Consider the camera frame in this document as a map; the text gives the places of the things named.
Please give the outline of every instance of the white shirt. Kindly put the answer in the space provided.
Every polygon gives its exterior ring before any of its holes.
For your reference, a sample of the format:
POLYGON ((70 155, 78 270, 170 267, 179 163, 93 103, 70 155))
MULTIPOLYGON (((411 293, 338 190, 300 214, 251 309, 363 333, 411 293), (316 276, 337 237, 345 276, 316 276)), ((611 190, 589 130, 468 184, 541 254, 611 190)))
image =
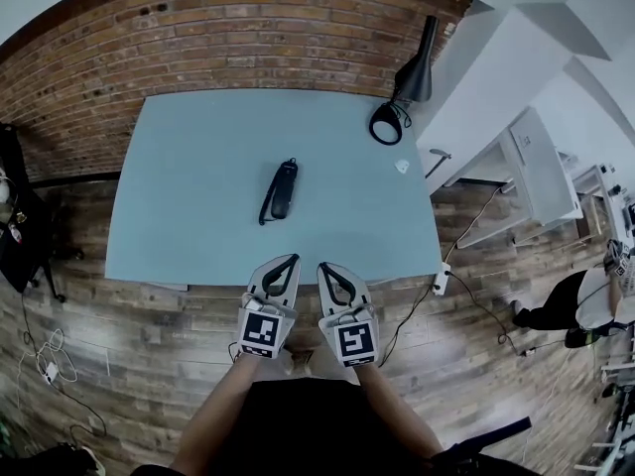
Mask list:
MULTIPOLYGON (((613 320, 608 300, 609 283, 610 278, 600 268, 592 268, 584 274, 577 292, 579 307, 575 313, 575 319, 582 328, 597 328, 613 320)), ((635 296, 622 298, 615 320, 624 324, 635 320, 635 296)))

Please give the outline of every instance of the power strip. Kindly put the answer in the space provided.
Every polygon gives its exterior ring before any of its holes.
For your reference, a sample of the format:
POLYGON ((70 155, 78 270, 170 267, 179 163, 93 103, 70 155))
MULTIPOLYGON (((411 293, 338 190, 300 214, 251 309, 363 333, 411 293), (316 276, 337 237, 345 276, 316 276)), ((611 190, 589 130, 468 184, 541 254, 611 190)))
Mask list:
POLYGON ((433 284, 433 293, 438 297, 442 297, 445 294, 447 279, 449 278, 449 270, 450 267, 448 263, 441 263, 441 271, 437 273, 435 283, 433 284))

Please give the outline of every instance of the light blue table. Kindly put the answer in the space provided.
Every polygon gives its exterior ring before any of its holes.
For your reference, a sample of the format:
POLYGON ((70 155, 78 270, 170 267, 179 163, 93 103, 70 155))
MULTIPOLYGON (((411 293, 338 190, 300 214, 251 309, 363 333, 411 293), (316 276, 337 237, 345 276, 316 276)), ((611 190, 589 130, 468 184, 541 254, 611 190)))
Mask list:
POLYGON ((412 134, 386 147, 367 131, 381 102, 273 89, 150 97, 117 189, 106 278, 246 286, 291 253, 303 284, 317 281, 321 261, 366 281, 435 274, 439 240, 412 134), (260 226, 271 179, 291 157, 300 172, 290 214, 260 226))

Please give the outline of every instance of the white cable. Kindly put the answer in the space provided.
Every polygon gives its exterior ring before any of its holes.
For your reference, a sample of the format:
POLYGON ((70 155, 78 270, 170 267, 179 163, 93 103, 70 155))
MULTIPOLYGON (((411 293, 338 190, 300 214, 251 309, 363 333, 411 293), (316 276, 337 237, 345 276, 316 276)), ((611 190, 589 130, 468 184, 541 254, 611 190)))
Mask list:
POLYGON ((463 231, 463 234, 461 234, 458 238, 456 238, 456 240, 454 240, 454 243, 452 243, 452 246, 449 248, 449 250, 447 251, 447 254, 445 254, 445 259, 444 259, 444 263, 447 263, 447 260, 449 259, 449 255, 452 253, 452 251, 456 248, 456 244, 461 241, 463 239, 463 237, 467 234, 467 232, 473 227, 473 225, 476 223, 476 221, 480 218, 480 216, 483 214, 483 212, 485 211, 485 208, 487 208, 487 206, 489 206, 489 203, 492 202, 492 200, 494 199, 494 196, 501 191, 501 188, 503 188, 502 186, 499 186, 496 190, 494 190, 494 192, 492 193, 492 195, 490 196, 490 198, 487 200, 487 202, 483 205, 483 207, 480 209, 480 211, 478 212, 478 215, 476 215, 474 217, 474 220, 472 220, 471 224, 469 224, 467 226, 467 229, 465 229, 463 231))
POLYGON ((36 369, 38 370, 38 374, 40 374, 43 377, 46 375, 46 370, 47 370, 47 367, 49 366, 49 363, 54 363, 56 367, 58 367, 58 376, 60 376, 61 379, 63 379, 64 381, 67 381, 68 383, 75 383, 77 381, 77 371, 75 369, 75 366, 72 363, 72 360, 68 356, 68 353, 66 353, 66 351, 63 350, 63 346, 64 346, 64 332, 58 328, 57 330, 53 332, 53 334, 51 335, 51 338, 49 338, 49 341, 42 344, 42 347, 40 348, 38 352, 36 352, 36 354, 32 354, 30 352, 25 351, 22 354, 22 358, 20 358, 20 361, 18 362, 18 377, 16 380, 16 387, 18 392, 18 411, 20 412, 20 420, 22 422, 22 427, 24 430, 26 430, 26 426, 24 422, 24 413, 22 412, 22 408, 20 407, 20 376, 22 375, 22 362, 27 356, 30 358, 35 358, 35 364, 36 364, 36 369), (59 341, 57 344, 54 343, 56 337, 58 338, 58 341, 59 341), (44 355, 44 351, 47 349, 51 353, 51 358, 53 359, 53 362, 50 362, 49 360, 47 360, 46 356, 44 355), (68 379, 62 373, 62 369, 60 368, 60 365, 58 364, 58 359, 56 358, 56 353, 62 353, 66 357, 66 360, 68 361, 68 364, 70 365, 70 368, 72 369, 72 372, 74 373, 74 376, 72 378, 68 379))
POLYGON ((552 390, 550 391, 549 396, 545 400, 545 403, 538 409, 535 420, 532 421, 532 427, 529 429, 529 433, 527 434, 527 438, 525 439, 525 448, 523 449, 523 461, 521 462, 521 465, 525 465, 525 457, 527 456, 527 446, 529 445, 529 439, 532 436, 532 433, 534 432, 534 427, 536 426, 536 422, 538 421, 538 418, 542 414, 543 409, 547 406, 549 401, 552 399, 552 396, 554 395, 554 391, 556 390, 556 386, 558 385, 558 381, 560 380, 560 377, 563 374, 563 371, 567 365, 567 362, 569 361, 569 357, 572 355, 572 352, 573 350, 570 349, 569 352, 567 353, 567 358, 565 358, 565 361, 563 362, 563 366, 560 368, 560 371, 558 372, 558 377, 556 378, 556 381, 554 382, 554 385, 552 386, 552 390))

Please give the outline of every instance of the black office chair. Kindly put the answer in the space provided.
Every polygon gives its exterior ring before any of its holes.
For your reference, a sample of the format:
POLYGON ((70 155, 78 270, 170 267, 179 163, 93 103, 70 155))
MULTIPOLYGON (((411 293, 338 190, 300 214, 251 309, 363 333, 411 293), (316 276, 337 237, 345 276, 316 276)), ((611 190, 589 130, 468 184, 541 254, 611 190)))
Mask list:
MULTIPOLYGON (((34 287, 38 285, 35 275, 42 268, 51 293, 64 302, 65 297, 56 292, 49 262, 55 252, 56 221, 50 208, 29 185, 17 129, 13 125, 0 123, 0 159, 14 203, 11 217, 3 224, 4 232, 0 236, 0 272, 18 293, 22 293, 28 282, 34 287)), ((83 258, 81 251, 76 249, 57 254, 83 258)))

